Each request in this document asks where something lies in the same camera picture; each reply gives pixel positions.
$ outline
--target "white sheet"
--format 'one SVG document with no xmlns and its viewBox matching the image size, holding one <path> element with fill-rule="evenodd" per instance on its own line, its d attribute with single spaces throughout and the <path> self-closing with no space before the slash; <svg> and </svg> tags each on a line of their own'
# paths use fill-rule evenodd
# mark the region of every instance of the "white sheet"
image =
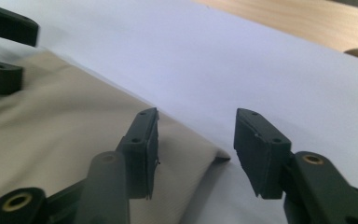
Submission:
<svg viewBox="0 0 358 224">
<path fill-rule="evenodd" d="M 188 0 L 22 0 L 0 7 L 42 27 L 39 49 L 0 40 L 0 59 L 52 50 L 234 158 L 235 110 L 255 110 L 292 140 L 294 152 L 325 155 L 358 187 L 358 59 Z M 237 160 L 206 183 L 208 198 L 184 222 L 286 223 L 282 201 L 257 199 Z"/>
</svg>

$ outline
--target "khaki cloth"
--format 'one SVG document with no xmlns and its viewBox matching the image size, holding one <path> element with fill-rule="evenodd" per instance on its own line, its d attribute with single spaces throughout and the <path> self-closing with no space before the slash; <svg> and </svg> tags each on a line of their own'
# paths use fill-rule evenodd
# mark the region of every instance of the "khaki cloth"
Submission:
<svg viewBox="0 0 358 224">
<path fill-rule="evenodd" d="M 0 96 L 0 197 L 37 187 L 49 196 L 87 175 L 92 157 L 115 150 L 139 111 L 152 107 L 44 52 L 23 66 L 22 91 Z M 179 223 L 216 158 L 228 158 L 159 113 L 161 164 L 153 199 L 131 200 L 132 224 Z"/>
</svg>

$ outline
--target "hole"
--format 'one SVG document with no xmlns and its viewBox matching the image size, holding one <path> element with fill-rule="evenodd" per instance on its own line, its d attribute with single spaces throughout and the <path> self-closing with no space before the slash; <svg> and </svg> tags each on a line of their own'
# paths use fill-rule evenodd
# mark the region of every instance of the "hole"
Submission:
<svg viewBox="0 0 358 224">
<path fill-rule="evenodd" d="M 101 158 L 101 160 L 103 161 L 103 163 L 110 163 L 116 160 L 115 156 L 112 155 L 108 155 L 108 156 L 104 156 Z"/>
<path fill-rule="evenodd" d="M 348 224 L 358 224 L 358 218 L 356 217 L 345 217 L 345 221 Z"/>
<path fill-rule="evenodd" d="M 27 192 L 19 193 L 9 198 L 4 205 L 2 206 L 2 210 L 5 212 L 13 212 L 23 208 L 23 206 L 27 205 L 32 200 L 32 195 Z"/>
<path fill-rule="evenodd" d="M 320 159 L 317 156 L 313 156 L 313 155 L 305 155 L 303 157 L 303 160 L 306 161 L 307 163 L 311 163 L 314 165 L 322 165 L 324 163 L 324 161 L 322 159 Z"/>
</svg>

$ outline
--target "clamp jaw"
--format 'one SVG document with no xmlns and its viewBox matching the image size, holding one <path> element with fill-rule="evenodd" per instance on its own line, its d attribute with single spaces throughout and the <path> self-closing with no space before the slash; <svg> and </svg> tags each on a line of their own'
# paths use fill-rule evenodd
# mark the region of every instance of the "clamp jaw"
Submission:
<svg viewBox="0 0 358 224">
<path fill-rule="evenodd" d="M 29 46 L 36 46 L 39 26 L 22 15 L 0 8 L 0 37 Z M 22 67 L 0 63 L 0 94 L 21 90 Z"/>
<path fill-rule="evenodd" d="M 238 109 L 234 148 L 256 196 L 280 199 L 290 224 L 358 224 L 358 189 L 326 157 L 290 151 L 291 142 L 260 114 Z"/>
</svg>

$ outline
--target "wooden table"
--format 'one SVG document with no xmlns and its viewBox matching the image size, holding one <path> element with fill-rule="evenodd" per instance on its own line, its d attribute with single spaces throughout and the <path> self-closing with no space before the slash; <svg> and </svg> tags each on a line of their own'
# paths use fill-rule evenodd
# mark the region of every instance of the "wooden table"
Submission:
<svg viewBox="0 0 358 224">
<path fill-rule="evenodd" d="M 358 7 L 326 0 L 195 1 L 331 49 L 358 49 Z"/>
</svg>

